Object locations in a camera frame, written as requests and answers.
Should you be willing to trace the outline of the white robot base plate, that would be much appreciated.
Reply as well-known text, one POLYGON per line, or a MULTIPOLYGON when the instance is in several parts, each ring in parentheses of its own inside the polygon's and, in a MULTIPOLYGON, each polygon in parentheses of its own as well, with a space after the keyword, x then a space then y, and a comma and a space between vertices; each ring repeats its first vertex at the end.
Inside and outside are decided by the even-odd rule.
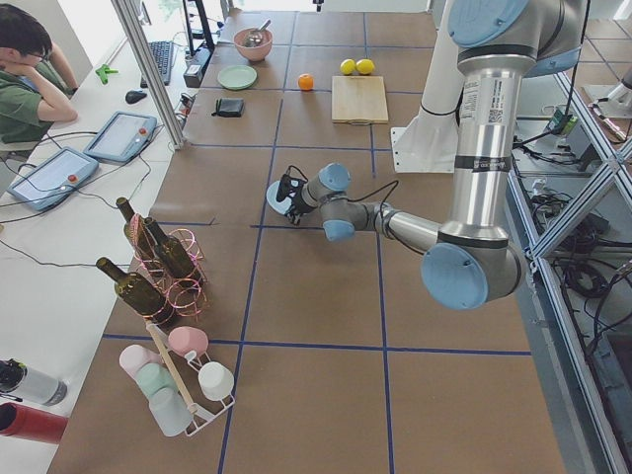
POLYGON ((437 127, 392 127, 391 148, 395 172, 452 174, 457 129, 437 127))

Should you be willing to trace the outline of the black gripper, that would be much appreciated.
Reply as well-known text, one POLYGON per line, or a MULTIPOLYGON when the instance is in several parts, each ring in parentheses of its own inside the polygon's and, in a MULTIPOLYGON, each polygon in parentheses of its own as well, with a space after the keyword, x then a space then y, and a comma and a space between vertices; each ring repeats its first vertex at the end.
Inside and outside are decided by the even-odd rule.
POLYGON ((301 188, 302 181, 300 179, 283 174, 277 185, 275 201, 281 207, 291 207, 301 188))

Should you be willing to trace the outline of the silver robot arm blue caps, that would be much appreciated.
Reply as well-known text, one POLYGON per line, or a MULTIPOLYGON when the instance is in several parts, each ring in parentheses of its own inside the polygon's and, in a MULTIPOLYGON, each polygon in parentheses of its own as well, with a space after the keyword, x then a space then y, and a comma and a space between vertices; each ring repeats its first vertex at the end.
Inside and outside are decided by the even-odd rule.
POLYGON ((453 199, 444 223, 385 202, 348 196, 347 168, 331 163, 312 179, 284 174, 267 191, 269 206, 292 222, 321 215, 331 241, 373 230, 423 254, 421 276, 434 300, 465 310, 511 294, 526 270, 500 223, 512 167, 521 81, 578 62, 584 1, 452 1, 442 35, 457 52, 453 199))

